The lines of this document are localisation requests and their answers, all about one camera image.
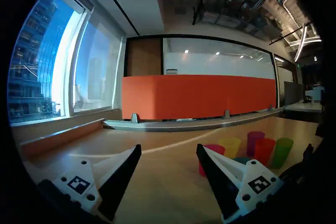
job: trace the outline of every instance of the window frame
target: window frame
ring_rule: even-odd
[[[34,12],[36,10],[37,4],[40,0],[37,0],[36,4],[32,7],[30,13]],[[126,35],[125,32],[118,26],[118,24],[115,22],[115,20],[112,18],[112,16],[107,12],[107,10],[100,5],[96,0],[74,0],[79,6],[83,8],[83,13],[81,14],[80,20],[78,21],[76,28],[73,29],[73,34],[71,35],[71,41],[67,45],[68,53],[65,55],[66,63],[64,63],[64,68],[61,76],[63,77],[63,88],[61,90],[61,100],[63,100],[63,104],[61,104],[61,110],[64,110],[63,116],[59,117],[52,117],[52,118],[47,118],[47,119],[39,119],[39,120],[31,120],[31,121],[22,121],[22,122],[14,122],[10,123],[11,126],[23,126],[23,125],[31,125],[31,124],[40,124],[40,123],[45,123],[49,121],[58,121],[61,119],[67,119],[70,117],[74,116],[80,116],[80,115],[87,115],[91,113],[97,113],[101,111],[109,111],[109,110],[115,110],[118,109],[119,106],[114,107],[113,101],[114,97],[116,97],[117,100],[119,100],[119,95],[118,95],[118,87],[119,85],[115,83],[114,88],[112,89],[112,103],[111,106],[106,106],[102,108],[96,108],[96,109],[91,109],[87,111],[79,111],[79,112],[74,112],[74,106],[73,106],[73,85],[74,85],[74,73],[75,73],[75,67],[76,67],[76,60],[78,57],[78,51],[80,49],[80,44],[81,44],[81,39],[83,37],[83,34],[85,32],[85,27],[86,24],[88,23],[90,16],[92,12],[97,9],[101,14],[102,18],[105,19],[106,22],[108,22],[117,32],[117,37],[121,39],[121,44],[119,47],[119,52],[118,52],[118,60],[116,64],[116,74],[114,80],[117,81],[119,80],[119,67],[120,67],[120,54],[121,54],[121,48],[122,48],[122,43],[124,36]],[[29,20],[29,15],[27,16],[18,36],[16,39],[16,43],[21,39],[21,32],[23,31],[23,27],[25,26],[26,22]],[[15,47],[13,48],[12,51],[12,58],[15,56]]]

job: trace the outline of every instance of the plastic cup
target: plastic cup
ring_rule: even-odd
[[[250,158],[245,158],[245,157],[236,157],[234,158],[235,161],[237,161],[238,163],[242,163],[242,164],[245,164],[250,161],[251,159]]]
[[[265,138],[265,133],[261,131],[251,131],[247,134],[246,154],[249,157],[253,157],[255,154],[255,141],[262,138]]]
[[[206,144],[206,145],[204,145],[204,147],[207,147],[208,149],[211,149],[211,150],[213,150],[213,151],[215,151],[215,152],[217,152],[221,155],[224,155],[224,153],[225,153],[225,148],[223,146],[218,145],[218,144]],[[202,176],[205,177],[205,172],[203,170],[201,162],[198,161],[198,163],[199,163],[199,173]]]
[[[235,158],[237,156],[241,140],[237,137],[228,137],[219,140],[219,145],[225,148],[224,156]]]
[[[255,159],[257,159],[263,165],[266,165],[267,161],[270,159],[270,155],[272,154],[275,145],[276,142],[273,139],[257,139],[255,142]]]
[[[276,141],[276,149],[274,150],[273,161],[271,164],[272,168],[279,169],[285,163],[289,152],[293,146],[293,140],[290,138],[279,138]]]

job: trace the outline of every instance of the yellow cup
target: yellow cup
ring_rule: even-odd
[[[240,142],[241,140],[237,137],[220,139],[219,145],[225,148],[224,156],[226,156],[227,158],[235,158],[240,147]]]

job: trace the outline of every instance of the wooden table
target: wooden table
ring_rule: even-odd
[[[239,137],[245,156],[247,133],[263,131],[268,138],[289,137],[293,148],[279,174],[302,160],[309,143],[315,148],[317,124],[268,117],[247,124],[193,132],[132,132],[101,129],[30,162],[49,179],[83,158],[97,163],[141,144],[142,156],[116,212],[115,223],[221,223],[221,212],[206,178],[198,173],[197,143],[218,143]],[[38,182],[41,177],[32,176]]]

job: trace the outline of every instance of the small sign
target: small sign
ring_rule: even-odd
[[[68,186],[75,192],[82,194],[88,187],[90,183],[84,179],[75,176],[69,183]]]
[[[256,194],[259,194],[270,186],[270,182],[267,181],[267,179],[265,179],[263,176],[259,176],[251,182],[248,182],[248,185]]]
[[[165,73],[166,73],[167,75],[170,75],[170,74],[177,74],[177,69],[167,69],[167,70],[165,71]]]

